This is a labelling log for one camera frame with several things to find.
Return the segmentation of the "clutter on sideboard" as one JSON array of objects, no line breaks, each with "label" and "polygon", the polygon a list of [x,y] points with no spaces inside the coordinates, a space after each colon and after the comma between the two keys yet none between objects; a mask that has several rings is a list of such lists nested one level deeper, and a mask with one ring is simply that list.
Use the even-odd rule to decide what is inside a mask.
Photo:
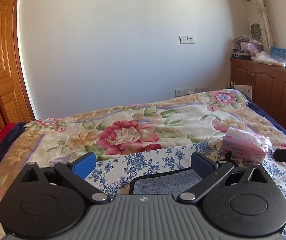
[{"label": "clutter on sideboard", "polygon": [[239,36],[233,43],[233,59],[286,68],[286,49],[272,46],[269,53],[265,52],[261,26],[258,23],[251,25],[251,35]]}]

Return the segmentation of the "floral bed blanket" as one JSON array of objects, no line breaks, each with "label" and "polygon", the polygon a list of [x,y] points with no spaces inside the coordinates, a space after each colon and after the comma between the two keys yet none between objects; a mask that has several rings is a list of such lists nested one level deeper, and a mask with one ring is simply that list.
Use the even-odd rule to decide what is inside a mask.
[{"label": "floral bed blanket", "polygon": [[98,162],[99,157],[222,141],[230,127],[263,135],[273,148],[286,149],[286,135],[251,110],[234,89],[10,125],[0,134],[0,201],[30,161],[52,167],[87,152],[95,153]]}]

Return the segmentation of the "wooden sideboard cabinet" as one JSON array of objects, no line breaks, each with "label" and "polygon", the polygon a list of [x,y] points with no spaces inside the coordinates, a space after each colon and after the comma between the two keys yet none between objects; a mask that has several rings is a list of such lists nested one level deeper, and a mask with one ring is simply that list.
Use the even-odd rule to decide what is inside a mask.
[{"label": "wooden sideboard cabinet", "polygon": [[252,101],[286,129],[286,68],[231,58],[231,83],[252,87]]}]

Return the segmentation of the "white wall switch socket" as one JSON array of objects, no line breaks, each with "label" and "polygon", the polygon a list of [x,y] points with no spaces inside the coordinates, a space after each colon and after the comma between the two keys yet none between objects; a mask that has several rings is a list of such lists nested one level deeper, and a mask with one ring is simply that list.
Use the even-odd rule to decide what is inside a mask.
[{"label": "white wall switch socket", "polygon": [[195,38],[193,36],[180,36],[180,44],[194,44]]}]

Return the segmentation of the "dark blue bed sheet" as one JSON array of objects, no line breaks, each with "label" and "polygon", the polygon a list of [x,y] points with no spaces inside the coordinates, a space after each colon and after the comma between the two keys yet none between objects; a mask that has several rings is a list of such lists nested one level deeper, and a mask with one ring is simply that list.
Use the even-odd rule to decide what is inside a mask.
[{"label": "dark blue bed sheet", "polygon": [[258,105],[256,105],[251,99],[250,97],[248,97],[247,95],[245,95],[245,98],[248,100],[248,107],[250,107],[251,110],[255,111],[257,114],[259,114],[260,116],[265,117],[269,122],[271,122],[278,130],[280,130],[281,132],[283,132],[286,135],[286,129],[280,125],[278,122],[276,122],[276,120],[274,120],[274,118],[272,118],[268,113],[266,113],[263,109],[261,109]]}]

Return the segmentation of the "pink tissue pack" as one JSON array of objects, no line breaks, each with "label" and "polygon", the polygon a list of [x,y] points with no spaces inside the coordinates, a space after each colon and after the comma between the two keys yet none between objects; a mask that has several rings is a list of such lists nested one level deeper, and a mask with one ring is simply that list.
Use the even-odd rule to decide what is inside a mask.
[{"label": "pink tissue pack", "polygon": [[270,147],[267,137],[230,127],[222,139],[221,153],[231,152],[233,157],[262,164]]}]

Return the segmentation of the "white paper bag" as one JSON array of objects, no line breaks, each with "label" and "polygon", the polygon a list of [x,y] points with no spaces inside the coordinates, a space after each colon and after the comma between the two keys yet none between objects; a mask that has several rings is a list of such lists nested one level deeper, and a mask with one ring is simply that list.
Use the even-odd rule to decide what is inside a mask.
[{"label": "white paper bag", "polygon": [[237,85],[235,82],[231,82],[232,89],[238,90],[242,94],[246,95],[250,99],[252,98],[252,86],[251,85]]}]

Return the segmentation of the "wooden door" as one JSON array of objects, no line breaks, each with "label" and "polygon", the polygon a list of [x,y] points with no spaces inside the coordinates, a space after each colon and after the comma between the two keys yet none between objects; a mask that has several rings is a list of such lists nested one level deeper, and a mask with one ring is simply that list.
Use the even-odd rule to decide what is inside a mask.
[{"label": "wooden door", "polygon": [[0,0],[0,111],[5,124],[35,119],[22,73],[17,11],[18,0]]}]

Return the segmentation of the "blue floral white cloth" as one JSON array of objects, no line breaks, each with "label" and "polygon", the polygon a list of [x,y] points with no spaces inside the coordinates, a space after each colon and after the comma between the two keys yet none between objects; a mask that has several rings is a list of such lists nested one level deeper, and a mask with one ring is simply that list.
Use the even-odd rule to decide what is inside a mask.
[{"label": "blue floral white cloth", "polygon": [[[190,166],[193,152],[198,151],[213,161],[224,159],[220,153],[222,141],[211,140],[183,146],[163,148],[116,158],[99,157],[95,169],[86,181],[114,197],[117,193],[129,193],[130,182],[140,176],[176,171]],[[278,163],[269,149],[263,166],[286,198],[286,164]],[[286,238],[286,227],[283,231]]]}]

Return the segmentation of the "low wall socket strip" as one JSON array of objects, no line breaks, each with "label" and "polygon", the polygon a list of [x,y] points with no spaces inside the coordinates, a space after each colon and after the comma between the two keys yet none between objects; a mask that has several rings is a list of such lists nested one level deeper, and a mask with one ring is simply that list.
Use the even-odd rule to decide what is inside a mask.
[{"label": "low wall socket strip", "polygon": [[202,93],[202,92],[207,92],[207,91],[208,91],[207,87],[176,89],[174,94],[175,94],[175,97],[180,97],[180,96]]}]

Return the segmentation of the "purple grey microfiber towel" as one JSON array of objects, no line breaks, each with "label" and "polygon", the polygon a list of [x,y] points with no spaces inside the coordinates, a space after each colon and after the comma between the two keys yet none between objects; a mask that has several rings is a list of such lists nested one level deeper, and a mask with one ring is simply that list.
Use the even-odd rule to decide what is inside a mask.
[{"label": "purple grey microfiber towel", "polygon": [[131,181],[130,194],[170,194],[180,193],[200,182],[202,178],[190,167],[170,172],[140,176]]}]

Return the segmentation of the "patterned window curtain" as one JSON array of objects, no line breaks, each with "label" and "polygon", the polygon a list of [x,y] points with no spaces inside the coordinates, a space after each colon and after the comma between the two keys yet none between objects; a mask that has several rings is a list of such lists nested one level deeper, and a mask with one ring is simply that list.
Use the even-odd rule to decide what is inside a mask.
[{"label": "patterned window curtain", "polygon": [[254,2],[255,9],[257,10],[257,16],[259,17],[259,25],[261,27],[262,43],[264,51],[270,52],[271,47],[276,45],[275,37],[273,33],[272,24],[266,8],[265,0],[250,0]]}]

